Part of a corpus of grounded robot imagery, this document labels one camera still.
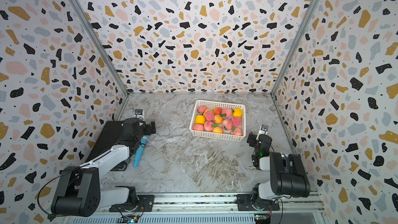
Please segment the yellow pink peach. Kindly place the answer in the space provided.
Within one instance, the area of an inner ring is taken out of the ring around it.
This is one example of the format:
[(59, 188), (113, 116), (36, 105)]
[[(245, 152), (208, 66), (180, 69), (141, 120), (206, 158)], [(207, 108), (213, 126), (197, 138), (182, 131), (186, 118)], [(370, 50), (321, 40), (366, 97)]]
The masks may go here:
[(221, 115), (214, 115), (213, 121), (214, 121), (215, 124), (222, 124), (223, 117)]

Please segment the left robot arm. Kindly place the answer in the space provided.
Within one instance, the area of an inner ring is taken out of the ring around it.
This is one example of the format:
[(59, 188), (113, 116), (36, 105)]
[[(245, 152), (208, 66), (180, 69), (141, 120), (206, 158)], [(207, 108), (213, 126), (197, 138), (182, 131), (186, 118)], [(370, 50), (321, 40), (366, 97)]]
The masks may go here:
[(97, 209), (134, 212), (143, 208), (135, 187), (102, 189), (100, 181), (110, 171), (125, 171), (131, 158), (145, 148), (144, 141), (156, 133), (155, 122), (141, 117), (105, 123), (86, 162), (67, 167), (59, 177), (51, 204), (56, 216), (89, 217)]

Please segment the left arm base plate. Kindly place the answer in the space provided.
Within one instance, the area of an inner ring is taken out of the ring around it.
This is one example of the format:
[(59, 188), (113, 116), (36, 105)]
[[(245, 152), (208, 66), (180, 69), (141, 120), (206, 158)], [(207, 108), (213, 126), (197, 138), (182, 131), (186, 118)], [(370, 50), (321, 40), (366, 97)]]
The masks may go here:
[(154, 205), (154, 195), (138, 195), (129, 199), (126, 203), (113, 205), (110, 212), (137, 214), (151, 212)]

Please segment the orange red lone peach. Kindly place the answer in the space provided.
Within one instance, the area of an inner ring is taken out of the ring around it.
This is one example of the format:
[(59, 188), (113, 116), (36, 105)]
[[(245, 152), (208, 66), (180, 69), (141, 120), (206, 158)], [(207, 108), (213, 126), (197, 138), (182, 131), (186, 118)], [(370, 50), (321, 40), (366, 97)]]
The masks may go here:
[(214, 113), (215, 115), (220, 115), (221, 112), (222, 112), (222, 108), (220, 108), (220, 107), (215, 107), (212, 111), (213, 111), (213, 113)]

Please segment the white perforated plastic basket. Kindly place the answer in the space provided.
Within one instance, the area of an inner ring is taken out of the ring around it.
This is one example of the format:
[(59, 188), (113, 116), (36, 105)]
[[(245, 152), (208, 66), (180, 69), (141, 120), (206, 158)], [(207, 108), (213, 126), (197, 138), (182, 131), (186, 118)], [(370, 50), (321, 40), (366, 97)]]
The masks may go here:
[(197, 100), (189, 130), (196, 137), (240, 142), (246, 136), (246, 107), (242, 104)]

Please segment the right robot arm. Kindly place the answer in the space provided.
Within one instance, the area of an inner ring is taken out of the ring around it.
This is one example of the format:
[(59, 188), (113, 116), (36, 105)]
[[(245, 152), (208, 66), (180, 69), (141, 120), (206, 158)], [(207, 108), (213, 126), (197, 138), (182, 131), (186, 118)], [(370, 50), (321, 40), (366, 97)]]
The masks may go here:
[(265, 133), (250, 133), (247, 139), (254, 148), (251, 156), (253, 166), (260, 171), (269, 172), (269, 181), (256, 184), (250, 202), (255, 209), (271, 207), (272, 202), (283, 197), (306, 198), (310, 195), (309, 183), (301, 157), (275, 152), (272, 138)]

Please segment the orange pink peach front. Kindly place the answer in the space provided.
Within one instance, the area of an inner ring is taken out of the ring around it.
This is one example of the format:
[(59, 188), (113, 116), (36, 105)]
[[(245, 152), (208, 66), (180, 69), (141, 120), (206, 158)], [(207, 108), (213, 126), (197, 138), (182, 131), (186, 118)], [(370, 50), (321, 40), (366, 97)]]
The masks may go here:
[(213, 133), (220, 133), (223, 134), (223, 129), (222, 127), (214, 127), (212, 130)]

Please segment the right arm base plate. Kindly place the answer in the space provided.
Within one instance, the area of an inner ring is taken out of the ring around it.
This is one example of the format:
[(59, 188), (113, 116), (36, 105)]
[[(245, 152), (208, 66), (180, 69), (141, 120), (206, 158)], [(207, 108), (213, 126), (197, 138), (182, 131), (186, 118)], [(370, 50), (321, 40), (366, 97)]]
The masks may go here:
[(280, 206), (272, 200), (255, 198), (252, 194), (238, 194), (236, 201), (239, 211), (279, 211)]

